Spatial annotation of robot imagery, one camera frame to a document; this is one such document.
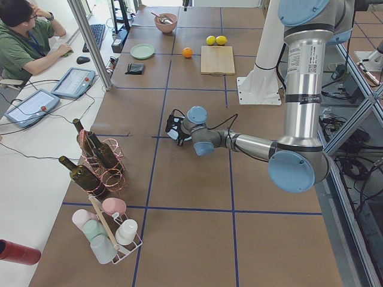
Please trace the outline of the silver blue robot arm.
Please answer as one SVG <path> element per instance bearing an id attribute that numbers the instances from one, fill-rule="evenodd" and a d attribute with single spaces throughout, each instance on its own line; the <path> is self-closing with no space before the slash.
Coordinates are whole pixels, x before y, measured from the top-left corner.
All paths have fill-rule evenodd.
<path id="1" fill-rule="evenodd" d="M 218 147 L 267 161 L 280 189 L 300 193 L 322 181 L 329 158 L 317 138 L 322 76 L 327 44 L 340 44 L 352 32 L 353 1 L 271 1 L 254 69 L 238 84 L 242 104 L 267 105 L 278 96 L 279 57 L 287 49 L 284 133 L 275 141 L 206 126 L 201 106 L 177 121 L 178 141 L 190 138 L 196 154 Z"/>

